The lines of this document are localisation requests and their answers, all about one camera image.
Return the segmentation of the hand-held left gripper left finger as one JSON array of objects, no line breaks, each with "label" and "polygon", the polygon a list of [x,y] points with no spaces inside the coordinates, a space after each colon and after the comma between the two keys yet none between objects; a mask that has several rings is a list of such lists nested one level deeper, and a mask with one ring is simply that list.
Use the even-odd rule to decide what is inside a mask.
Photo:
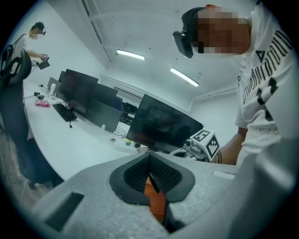
[{"label": "hand-held left gripper left finger", "polygon": [[32,213],[68,239],[164,239],[168,231],[147,205],[122,201],[109,178],[139,154],[88,167],[43,196]]}]

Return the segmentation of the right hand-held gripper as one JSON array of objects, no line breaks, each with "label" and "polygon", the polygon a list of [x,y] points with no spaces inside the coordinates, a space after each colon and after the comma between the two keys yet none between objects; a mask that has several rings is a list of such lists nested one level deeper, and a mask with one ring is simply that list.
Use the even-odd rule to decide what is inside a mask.
[{"label": "right hand-held gripper", "polygon": [[202,129],[187,139],[182,148],[172,151],[169,155],[192,161],[211,162],[219,148],[214,131]]}]

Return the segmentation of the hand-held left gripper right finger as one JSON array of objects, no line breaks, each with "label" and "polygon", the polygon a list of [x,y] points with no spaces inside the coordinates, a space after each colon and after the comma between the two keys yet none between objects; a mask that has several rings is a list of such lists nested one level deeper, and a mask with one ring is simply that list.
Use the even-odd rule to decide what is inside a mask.
[{"label": "hand-held left gripper right finger", "polygon": [[149,156],[149,177],[164,197],[163,224],[149,238],[228,239],[231,213],[222,209],[221,198],[236,169],[162,153]]}]

